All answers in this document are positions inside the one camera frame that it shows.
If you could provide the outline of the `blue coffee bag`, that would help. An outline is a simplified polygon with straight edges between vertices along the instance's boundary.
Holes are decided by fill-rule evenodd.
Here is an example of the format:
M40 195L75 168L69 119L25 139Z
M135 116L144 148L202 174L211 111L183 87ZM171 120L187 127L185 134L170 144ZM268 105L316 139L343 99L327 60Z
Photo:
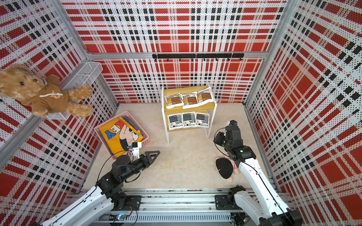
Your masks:
M191 128L196 126L195 112L182 113L183 127Z
M168 128L170 131L183 128L182 114L168 115Z
M209 114L205 114L205 113L195 113L195 126L196 127L201 127L201 128L209 128L210 127L210 123L209 123Z

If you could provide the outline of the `brown coffee bag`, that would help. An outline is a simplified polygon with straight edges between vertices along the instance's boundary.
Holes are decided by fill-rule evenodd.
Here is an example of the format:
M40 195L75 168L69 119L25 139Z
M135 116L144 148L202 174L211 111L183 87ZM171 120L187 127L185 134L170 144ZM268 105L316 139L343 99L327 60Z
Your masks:
M183 100L183 109L189 109L199 106L197 92L181 94L181 97Z
M182 95L180 93L165 96L166 109L172 109L174 107L184 106Z
M207 103L214 102L212 90L210 87L197 92L197 99L199 105L205 105Z

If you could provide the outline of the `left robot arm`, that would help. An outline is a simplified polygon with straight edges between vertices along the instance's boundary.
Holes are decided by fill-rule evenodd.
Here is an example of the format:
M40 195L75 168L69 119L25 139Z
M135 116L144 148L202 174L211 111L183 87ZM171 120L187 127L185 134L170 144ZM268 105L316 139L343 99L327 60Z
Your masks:
M146 151L131 162L128 155L119 156L112 169L103 175L81 198L62 212L33 226L88 226L100 216L110 212L115 204L123 205L126 199L122 191L127 179L147 169L160 155L160 151Z

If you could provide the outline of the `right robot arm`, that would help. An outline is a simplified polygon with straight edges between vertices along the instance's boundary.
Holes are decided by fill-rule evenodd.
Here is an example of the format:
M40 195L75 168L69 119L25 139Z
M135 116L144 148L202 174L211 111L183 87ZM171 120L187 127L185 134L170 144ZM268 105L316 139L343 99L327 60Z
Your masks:
M230 189L228 193L231 208L242 209L258 226L300 226L303 218L297 210L292 210L272 187L263 173L255 153L243 144L241 132L235 120L219 129L213 140L216 147L223 147L224 157L215 161L219 175L232 180L233 174L241 172L251 185L256 198L248 194L242 186Z

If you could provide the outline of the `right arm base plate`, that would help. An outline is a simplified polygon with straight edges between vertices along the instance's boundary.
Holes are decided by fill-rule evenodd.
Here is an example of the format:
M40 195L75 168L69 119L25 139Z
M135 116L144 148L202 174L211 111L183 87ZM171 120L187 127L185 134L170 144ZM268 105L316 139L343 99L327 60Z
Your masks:
M215 205L218 211L239 210L239 207L232 204L227 195L215 195Z

